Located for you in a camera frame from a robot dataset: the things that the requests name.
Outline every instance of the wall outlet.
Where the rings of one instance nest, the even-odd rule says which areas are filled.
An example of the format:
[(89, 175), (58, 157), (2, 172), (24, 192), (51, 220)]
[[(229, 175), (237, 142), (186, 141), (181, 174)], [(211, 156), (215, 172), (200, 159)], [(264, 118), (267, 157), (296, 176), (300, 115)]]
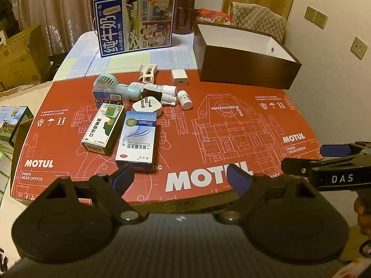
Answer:
[(304, 18), (313, 23), (314, 19), (316, 18), (316, 14), (317, 11), (314, 8), (308, 6)]
[(316, 18), (314, 19), (314, 24), (324, 29), (324, 27), (326, 26), (326, 22), (327, 22), (327, 16), (317, 11)]
[(366, 50), (367, 45), (359, 38), (355, 37), (352, 47), (350, 47), (350, 51), (352, 51), (361, 60), (363, 55), (365, 55)]

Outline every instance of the blue milk box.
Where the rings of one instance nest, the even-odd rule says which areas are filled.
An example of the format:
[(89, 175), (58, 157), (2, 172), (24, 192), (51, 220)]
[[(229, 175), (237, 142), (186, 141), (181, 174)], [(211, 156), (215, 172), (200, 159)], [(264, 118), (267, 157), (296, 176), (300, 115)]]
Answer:
[(171, 46), (175, 0), (94, 0), (101, 57)]

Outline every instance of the open cardboard box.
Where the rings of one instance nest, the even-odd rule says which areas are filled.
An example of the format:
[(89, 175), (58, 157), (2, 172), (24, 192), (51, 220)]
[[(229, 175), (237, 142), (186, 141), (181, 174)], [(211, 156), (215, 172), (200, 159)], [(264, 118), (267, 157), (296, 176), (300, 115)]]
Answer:
[(301, 63), (274, 36), (197, 22), (193, 50), (201, 81), (289, 89)]
[(44, 80), (51, 68), (41, 25), (35, 25), (0, 46), (0, 91)]

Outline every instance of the brown bottle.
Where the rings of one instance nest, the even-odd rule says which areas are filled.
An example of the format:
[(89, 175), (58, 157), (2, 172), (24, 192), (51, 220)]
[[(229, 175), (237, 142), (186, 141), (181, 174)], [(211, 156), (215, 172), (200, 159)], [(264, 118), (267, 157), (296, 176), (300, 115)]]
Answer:
[(173, 33), (190, 34), (195, 0), (175, 0)]

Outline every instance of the mini handheld fan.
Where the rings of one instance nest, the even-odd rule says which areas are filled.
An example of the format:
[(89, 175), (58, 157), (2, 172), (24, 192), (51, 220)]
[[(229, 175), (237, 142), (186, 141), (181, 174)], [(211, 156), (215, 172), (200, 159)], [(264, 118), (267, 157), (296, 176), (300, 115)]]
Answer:
[(97, 86), (113, 86), (116, 90), (121, 90), (121, 92), (127, 93), (130, 100), (138, 101), (142, 98), (142, 91), (135, 87), (131, 87), (126, 84), (119, 84), (116, 77), (110, 73), (102, 73), (94, 81), (93, 87)]

